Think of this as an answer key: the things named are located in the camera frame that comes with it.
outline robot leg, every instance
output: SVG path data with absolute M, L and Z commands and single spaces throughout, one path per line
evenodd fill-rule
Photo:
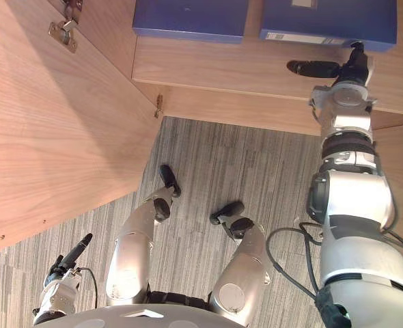
M 212 312 L 247 326 L 270 283 L 270 268 L 265 249 L 264 230 L 252 220 L 241 217 L 240 202 L 227 205 L 211 215 L 213 224 L 222 224 L 227 235 L 240 242 L 232 260 L 221 274 L 209 297 Z
M 171 198 L 180 195 L 171 169 L 162 165 L 160 173 L 165 187 L 130 214 L 116 238 L 106 282 L 109 306 L 143 303 L 147 296 L 154 224 L 169 217 Z

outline cabinet door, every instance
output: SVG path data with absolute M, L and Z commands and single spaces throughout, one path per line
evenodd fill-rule
M 63 19 L 0 0 L 0 249 L 136 190 L 161 123 L 81 33 L 48 35 Z

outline sticker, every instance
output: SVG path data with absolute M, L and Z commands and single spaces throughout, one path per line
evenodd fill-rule
M 281 40 L 281 41 L 291 41 L 291 42 L 304 42 L 304 43 L 315 43 L 315 44 L 343 44 L 344 40 L 325 38 L 324 36 L 304 36 L 301 34 L 284 34 L 284 33 L 273 33 L 268 32 L 265 37 L 266 40 Z
M 317 8 L 317 0 L 292 0 L 296 7 Z

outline striped carpet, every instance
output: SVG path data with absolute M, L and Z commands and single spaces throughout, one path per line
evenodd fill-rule
M 31 326 L 31 310 L 39 306 L 49 265 L 88 232 L 94 238 L 78 262 L 95 272 L 98 304 L 105 305 L 113 240 L 131 210 L 161 187 L 161 163 L 175 171 L 182 196 L 174 202 L 171 218 L 155 230 L 150 284 L 155 290 L 206 299 L 236 248 L 220 227 L 209 224 L 208 215 L 242 200 L 244 214 L 267 231 L 309 221 L 304 203 L 318 152 L 317 137 L 165 118 L 136 193 L 0 251 L 0 328 Z M 319 250 L 311 247 L 318 271 Z M 272 250 L 287 272 L 311 288 L 300 236 L 279 234 Z M 85 273 L 77 309 L 93 304 L 92 280 Z M 312 300 L 279 274 L 266 289 L 251 326 L 323 327 Z

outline metal hinge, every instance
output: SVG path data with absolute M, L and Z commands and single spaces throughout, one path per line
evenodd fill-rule
M 158 94 L 156 98 L 156 111 L 154 112 L 155 118 L 159 118 L 159 114 L 163 114 L 162 105 L 163 105 L 163 95 Z
M 72 53 L 77 50 L 77 42 L 74 40 L 74 28 L 79 24 L 83 0 L 62 0 L 65 4 L 66 20 L 59 24 L 52 22 L 48 34 L 61 43 Z

